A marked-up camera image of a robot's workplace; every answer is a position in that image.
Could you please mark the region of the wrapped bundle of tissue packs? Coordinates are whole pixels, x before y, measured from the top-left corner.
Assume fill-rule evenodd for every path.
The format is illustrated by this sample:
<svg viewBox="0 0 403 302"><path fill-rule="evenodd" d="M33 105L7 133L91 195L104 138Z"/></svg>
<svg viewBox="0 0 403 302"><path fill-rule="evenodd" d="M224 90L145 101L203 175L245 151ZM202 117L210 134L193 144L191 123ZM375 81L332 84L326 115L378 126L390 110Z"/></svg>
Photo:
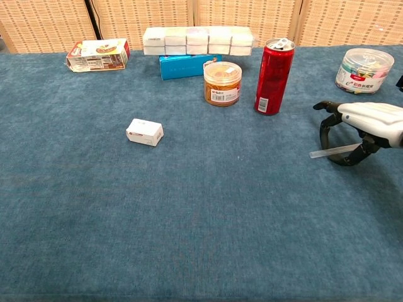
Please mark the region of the wrapped bundle of tissue packs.
<svg viewBox="0 0 403 302"><path fill-rule="evenodd" d="M146 55L248 56L254 35L245 26L149 27L143 35Z"/></svg>

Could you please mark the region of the clear plastic strip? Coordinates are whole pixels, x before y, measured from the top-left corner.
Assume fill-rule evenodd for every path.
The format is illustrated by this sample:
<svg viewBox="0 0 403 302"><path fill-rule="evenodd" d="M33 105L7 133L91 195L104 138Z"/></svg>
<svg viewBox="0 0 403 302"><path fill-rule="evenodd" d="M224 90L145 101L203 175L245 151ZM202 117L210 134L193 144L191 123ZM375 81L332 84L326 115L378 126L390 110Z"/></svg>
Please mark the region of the clear plastic strip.
<svg viewBox="0 0 403 302"><path fill-rule="evenodd" d="M360 143L356 143L356 144L351 144L351 145L345 145L342 147L334 147L334 148L329 148L329 149L324 149L324 150L318 150L318 151L310 152L309 157L311 159L316 159L319 157L328 157L331 155L348 153L348 152L352 152L359 146L360 146Z"/></svg>

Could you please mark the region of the clear jar of rubber bands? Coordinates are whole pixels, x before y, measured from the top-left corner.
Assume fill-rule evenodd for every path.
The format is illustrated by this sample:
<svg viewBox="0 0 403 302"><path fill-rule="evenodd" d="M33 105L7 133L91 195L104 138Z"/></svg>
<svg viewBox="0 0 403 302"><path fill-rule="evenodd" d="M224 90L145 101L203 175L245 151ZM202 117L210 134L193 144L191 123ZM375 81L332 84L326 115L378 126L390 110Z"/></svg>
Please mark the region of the clear jar of rubber bands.
<svg viewBox="0 0 403 302"><path fill-rule="evenodd" d="M241 95L242 69L232 62L212 62L204 67L205 101L214 106L232 106Z"/></svg>

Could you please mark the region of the dark red soda can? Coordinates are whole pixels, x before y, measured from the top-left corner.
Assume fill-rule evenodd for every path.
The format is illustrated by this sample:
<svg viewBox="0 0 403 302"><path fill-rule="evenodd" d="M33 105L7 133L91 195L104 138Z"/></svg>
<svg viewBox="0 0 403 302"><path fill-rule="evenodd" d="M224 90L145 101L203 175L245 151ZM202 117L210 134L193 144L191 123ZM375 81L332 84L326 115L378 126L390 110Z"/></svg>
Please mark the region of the dark red soda can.
<svg viewBox="0 0 403 302"><path fill-rule="evenodd" d="M258 77L254 109L264 115L275 115L285 93L295 53L288 38L273 38L264 46Z"/></svg>

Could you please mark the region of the bamboo folding screen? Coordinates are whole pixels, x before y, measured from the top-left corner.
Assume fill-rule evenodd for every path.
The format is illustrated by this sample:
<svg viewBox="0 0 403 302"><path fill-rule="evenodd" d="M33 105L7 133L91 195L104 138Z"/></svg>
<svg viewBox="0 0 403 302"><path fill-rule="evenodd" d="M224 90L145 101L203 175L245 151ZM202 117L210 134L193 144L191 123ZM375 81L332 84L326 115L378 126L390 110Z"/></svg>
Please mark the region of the bamboo folding screen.
<svg viewBox="0 0 403 302"><path fill-rule="evenodd" d="M151 26L247 26L256 43L403 45L403 0L0 0L11 53L66 52L80 40L126 38Z"/></svg>

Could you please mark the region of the red and white snack box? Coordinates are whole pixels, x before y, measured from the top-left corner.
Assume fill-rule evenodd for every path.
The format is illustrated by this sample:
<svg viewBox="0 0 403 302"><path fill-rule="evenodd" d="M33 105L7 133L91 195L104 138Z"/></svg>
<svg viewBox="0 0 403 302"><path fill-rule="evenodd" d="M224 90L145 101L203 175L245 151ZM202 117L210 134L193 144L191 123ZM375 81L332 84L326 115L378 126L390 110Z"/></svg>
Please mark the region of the red and white snack box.
<svg viewBox="0 0 403 302"><path fill-rule="evenodd" d="M66 56L73 72L121 70L127 66L130 49L126 38L76 42Z"/></svg>

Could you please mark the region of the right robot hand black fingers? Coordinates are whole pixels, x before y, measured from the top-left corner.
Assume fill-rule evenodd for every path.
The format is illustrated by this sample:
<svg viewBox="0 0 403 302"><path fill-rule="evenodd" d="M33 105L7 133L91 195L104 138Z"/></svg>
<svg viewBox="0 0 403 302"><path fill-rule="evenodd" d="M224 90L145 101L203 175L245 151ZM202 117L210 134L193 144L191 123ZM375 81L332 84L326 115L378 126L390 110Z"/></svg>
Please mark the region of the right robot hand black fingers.
<svg viewBox="0 0 403 302"><path fill-rule="evenodd" d="M331 115L321 122L321 150L329 149L329 131L342 122L355 128L362 139L352 152L327 158L342 166L359 164L380 148L403 148L403 108L387 103L335 103L321 101L315 110L325 109Z"/></svg>

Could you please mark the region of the small white cardboard box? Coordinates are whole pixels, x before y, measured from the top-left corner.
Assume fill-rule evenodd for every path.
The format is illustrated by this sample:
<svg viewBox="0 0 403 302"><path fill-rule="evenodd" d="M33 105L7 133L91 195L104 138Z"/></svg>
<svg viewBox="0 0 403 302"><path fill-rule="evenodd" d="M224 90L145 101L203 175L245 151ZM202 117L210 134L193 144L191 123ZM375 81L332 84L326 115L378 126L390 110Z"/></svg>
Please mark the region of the small white cardboard box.
<svg viewBox="0 0 403 302"><path fill-rule="evenodd" d="M126 135L131 142L156 147L164 131L161 123L134 118L126 129Z"/></svg>

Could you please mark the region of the clear tub of binder clips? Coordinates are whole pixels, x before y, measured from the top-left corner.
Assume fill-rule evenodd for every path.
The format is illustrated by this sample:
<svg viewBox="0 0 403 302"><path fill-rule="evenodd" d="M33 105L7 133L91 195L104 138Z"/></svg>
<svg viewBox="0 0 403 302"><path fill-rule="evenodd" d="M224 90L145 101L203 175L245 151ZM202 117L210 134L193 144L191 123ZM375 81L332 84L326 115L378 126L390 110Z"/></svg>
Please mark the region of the clear tub of binder clips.
<svg viewBox="0 0 403 302"><path fill-rule="evenodd" d="M371 48L349 49L335 78L338 88L352 94L375 94L386 80L394 58Z"/></svg>

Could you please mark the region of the blue table cloth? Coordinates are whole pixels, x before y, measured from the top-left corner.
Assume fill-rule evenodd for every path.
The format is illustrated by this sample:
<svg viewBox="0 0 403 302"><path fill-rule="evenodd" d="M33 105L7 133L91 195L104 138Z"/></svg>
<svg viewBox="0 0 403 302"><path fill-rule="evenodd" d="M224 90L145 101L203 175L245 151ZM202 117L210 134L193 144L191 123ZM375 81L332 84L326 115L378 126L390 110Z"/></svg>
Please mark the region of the blue table cloth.
<svg viewBox="0 0 403 302"><path fill-rule="evenodd" d="M0 53L0 302L403 302L403 150L353 167L320 149L322 100L403 106L403 46L379 92L334 84L346 47L298 47L277 115L253 108L262 51L231 57L240 100L157 57L73 73ZM161 123L156 147L134 118Z"/></svg>

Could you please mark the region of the blue cardboard box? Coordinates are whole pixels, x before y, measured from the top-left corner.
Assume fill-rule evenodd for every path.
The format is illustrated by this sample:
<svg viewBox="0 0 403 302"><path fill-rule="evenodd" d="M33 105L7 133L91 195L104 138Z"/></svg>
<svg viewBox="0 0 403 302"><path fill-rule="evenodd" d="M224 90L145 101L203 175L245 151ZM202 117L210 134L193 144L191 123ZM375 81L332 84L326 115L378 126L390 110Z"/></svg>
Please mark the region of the blue cardboard box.
<svg viewBox="0 0 403 302"><path fill-rule="evenodd" d="M220 62L221 55L175 55L160 56L162 80L180 79L184 77L202 76L203 68L211 62Z"/></svg>

